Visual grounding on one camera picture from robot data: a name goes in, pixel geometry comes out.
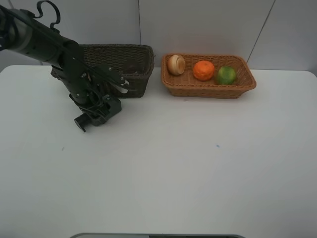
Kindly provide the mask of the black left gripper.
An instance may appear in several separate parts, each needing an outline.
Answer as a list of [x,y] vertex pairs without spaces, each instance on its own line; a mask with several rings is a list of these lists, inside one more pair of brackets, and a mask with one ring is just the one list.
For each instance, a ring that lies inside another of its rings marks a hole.
[[119,73],[107,65],[89,66],[85,64],[83,56],[62,56],[58,73],[70,93],[70,99],[82,113],[91,118],[118,114],[118,98],[106,95],[104,84],[125,89],[125,79]]

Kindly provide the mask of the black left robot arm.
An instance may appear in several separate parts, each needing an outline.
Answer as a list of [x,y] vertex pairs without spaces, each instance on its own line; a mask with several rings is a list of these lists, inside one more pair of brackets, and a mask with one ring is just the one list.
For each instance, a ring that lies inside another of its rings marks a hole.
[[122,109],[121,102],[105,89],[105,84],[128,89],[126,81],[107,65],[90,66],[84,48],[62,35],[54,27],[60,23],[56,5],[56,21],[49,27],[37,20],[42,17],[27,10],[0,7],[0,49],[9,50],[50,64],[69,91],[69,97],[92,119],[108,120]]

